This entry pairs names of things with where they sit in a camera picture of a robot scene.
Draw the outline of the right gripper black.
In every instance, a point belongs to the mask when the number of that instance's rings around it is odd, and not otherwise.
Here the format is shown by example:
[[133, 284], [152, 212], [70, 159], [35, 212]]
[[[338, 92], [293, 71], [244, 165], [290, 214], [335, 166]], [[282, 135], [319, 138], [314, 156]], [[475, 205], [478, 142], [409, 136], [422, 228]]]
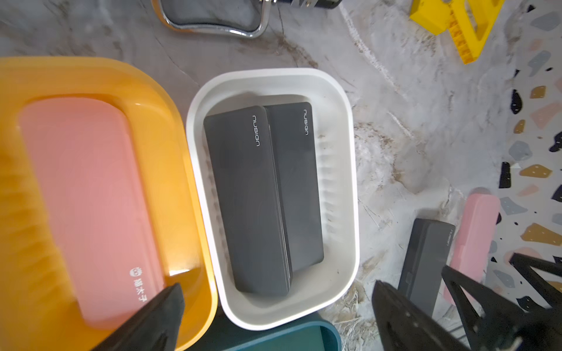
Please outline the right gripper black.
[[510, 264], [549, 307], [526, 311], [450, 266], [441, 271], [470, 349], [560, 350], [561, 292], [538, 272], [561, 276], [561, 264], [518, 253], [512, 255]]

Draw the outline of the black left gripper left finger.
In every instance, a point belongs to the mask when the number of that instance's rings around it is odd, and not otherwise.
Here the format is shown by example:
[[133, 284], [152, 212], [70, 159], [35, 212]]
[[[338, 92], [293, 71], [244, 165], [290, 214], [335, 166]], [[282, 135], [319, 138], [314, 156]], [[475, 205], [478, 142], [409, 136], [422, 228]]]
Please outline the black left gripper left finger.
[[175, 350], [184, 296], [180, 284], [166, 287], [95, 350]]

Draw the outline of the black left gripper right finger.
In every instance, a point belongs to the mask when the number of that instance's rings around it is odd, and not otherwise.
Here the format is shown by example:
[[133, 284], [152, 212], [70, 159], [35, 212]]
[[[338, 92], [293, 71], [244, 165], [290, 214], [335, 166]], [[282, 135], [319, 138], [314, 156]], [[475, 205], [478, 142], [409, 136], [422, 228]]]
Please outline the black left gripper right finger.
[[375, 283], [371, 302], [385, 350], [468, 349], [389, 283]]

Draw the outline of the dark grey pencil case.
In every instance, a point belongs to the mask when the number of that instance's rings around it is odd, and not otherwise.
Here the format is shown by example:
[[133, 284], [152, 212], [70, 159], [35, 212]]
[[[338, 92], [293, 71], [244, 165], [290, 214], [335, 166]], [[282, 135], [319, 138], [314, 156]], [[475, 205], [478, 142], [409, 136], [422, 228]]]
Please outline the dark grey pencil case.
[[215, 114], [203, 126], [235, 286], [287, 295], [293, 270], [266, 109]]
[[433, 315], [454, 234], [449, 223], [414, 220], [397, 290], [428, 316]]
[[271, 127], [291, 265], [324, 259], [313, 109], [308, 102], [265, 107]]

